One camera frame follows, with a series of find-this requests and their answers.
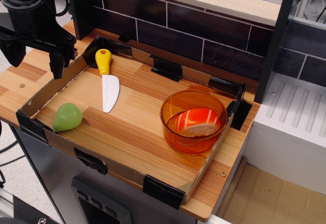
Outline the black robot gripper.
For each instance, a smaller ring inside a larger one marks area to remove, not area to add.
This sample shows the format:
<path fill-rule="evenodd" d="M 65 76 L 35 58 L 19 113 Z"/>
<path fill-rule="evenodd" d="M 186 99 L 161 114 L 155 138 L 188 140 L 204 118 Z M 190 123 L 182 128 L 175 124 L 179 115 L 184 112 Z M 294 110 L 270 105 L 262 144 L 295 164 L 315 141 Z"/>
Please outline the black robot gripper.
<path fill-rule="evenodd" d="M 48 52 L 54 50 L 49 54 L 50 70 L 54 79 L 62 78 L 70 60 L 74 60 L 77 55 L 77 49 L 74 47 L 76 38 L 57 23 L 53 11 L 45 4 L 35 8 L 10 9 L 7 13 L 1 13 L 1 31 L 25 41 L 24 44 L 18 40 L 1 38 L 1 51 L 16 68 L 26 55 L 26 45 L 40 47 Z"/>

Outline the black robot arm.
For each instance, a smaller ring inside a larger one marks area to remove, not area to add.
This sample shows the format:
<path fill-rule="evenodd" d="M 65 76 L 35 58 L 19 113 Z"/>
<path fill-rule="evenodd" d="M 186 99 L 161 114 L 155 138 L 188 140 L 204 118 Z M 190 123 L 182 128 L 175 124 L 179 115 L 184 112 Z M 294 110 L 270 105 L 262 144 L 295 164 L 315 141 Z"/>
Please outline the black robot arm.
<path fill-rule="evenodd" d="M 26 55 L 26 47 L 45 51 L 54 78 L 61 79 L 64 69 L 77 55 L 76 38 L 56 20 L 68 12 L 69 3 L 60 13 L 55 0 L 1 0 L 1 3 L 8 10 L 1 13 L 1 51 L 8 62 L 18 67 Z"/>

